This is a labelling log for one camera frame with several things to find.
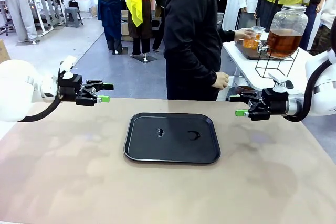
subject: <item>human hand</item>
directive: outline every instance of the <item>human hand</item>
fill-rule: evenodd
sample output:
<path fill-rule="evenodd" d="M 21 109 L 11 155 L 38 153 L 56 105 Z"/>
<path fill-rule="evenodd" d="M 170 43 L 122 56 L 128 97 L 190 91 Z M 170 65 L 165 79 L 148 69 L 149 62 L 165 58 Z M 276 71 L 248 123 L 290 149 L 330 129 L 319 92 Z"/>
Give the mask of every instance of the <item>human hand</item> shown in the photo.
<path fill-rule="evenodd" d="M 252 39 L 256 36 L 256 33 L 250 28 L 242 28 L 235 31 L 235 41 L 240 39 Z"/>
<path fill-rule="evenodd" d="M 316 7 L 316 13 L 319 13 L 322 10 L 323 4 L 318 4 Z"/>
<path fill-rule="evenodd" d="M 227 87 L 229 83 L 229 75 L 227 75 L 224 72 L 216 72 L 216 75 L 217 75 L 217 79 L 216 79 L 216 82 L 212 85 L 212 87 L 218 88 L 220 90 Z"/>

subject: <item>jar lid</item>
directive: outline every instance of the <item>jar lid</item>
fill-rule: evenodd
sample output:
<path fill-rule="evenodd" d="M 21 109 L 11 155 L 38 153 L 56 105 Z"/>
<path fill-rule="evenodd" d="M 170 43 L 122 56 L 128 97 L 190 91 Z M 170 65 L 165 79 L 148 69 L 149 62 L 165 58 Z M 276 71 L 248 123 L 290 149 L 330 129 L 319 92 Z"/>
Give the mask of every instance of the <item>jar lid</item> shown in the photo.
<path fill-rule="evenodd" d="M 307 8 L 303 5 L 284 5 L 282 7 L 282 10 L 289 10 L 292 12 L 305 12 L 306 9 Z"/>

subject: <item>gray pants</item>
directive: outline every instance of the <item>gray pants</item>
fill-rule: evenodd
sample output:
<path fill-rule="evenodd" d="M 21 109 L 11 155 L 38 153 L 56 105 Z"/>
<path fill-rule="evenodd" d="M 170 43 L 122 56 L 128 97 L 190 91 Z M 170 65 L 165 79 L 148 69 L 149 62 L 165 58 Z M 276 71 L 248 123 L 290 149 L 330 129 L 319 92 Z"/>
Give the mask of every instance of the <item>gray pants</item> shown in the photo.
<path fill-rule="evenodd" d="M 254 18 L 254 13 L 241 13 L 239 20 L 239 29 L 241 28 L 251 28 L 256 26 L 256 19 Z"/>
<path fill-rule="evenodd" d="M 37 32 L 28 0 L 6 0 L 19 42 L 36 40 Z"/>

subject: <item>stool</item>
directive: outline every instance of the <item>stool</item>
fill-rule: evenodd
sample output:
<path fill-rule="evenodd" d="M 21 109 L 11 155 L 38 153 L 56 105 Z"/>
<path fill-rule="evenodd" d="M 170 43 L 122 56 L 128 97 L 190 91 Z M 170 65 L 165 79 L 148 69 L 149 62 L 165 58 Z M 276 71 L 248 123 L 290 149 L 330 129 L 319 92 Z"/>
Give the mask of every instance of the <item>stool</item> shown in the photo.
<path fill-rule="evenodd" d="M 79 27 L 79 22 L 83 24 L 83 20 L 80 16 L 79 9 L 76 7 L 67 7 L 65 8 L 65 24 L 67 27 Z"/>

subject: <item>black bag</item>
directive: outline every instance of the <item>black bag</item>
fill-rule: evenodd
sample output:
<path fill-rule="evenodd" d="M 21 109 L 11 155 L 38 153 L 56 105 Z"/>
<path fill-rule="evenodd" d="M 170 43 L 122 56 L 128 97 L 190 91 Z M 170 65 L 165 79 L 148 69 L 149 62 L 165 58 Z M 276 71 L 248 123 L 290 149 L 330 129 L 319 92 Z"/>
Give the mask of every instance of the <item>black bag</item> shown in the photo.
<path fill-rule="evenodd" d="M 78 2 L 76 0 L 70 0 L 69 7 L 75 7 L 79 9 Z"/>

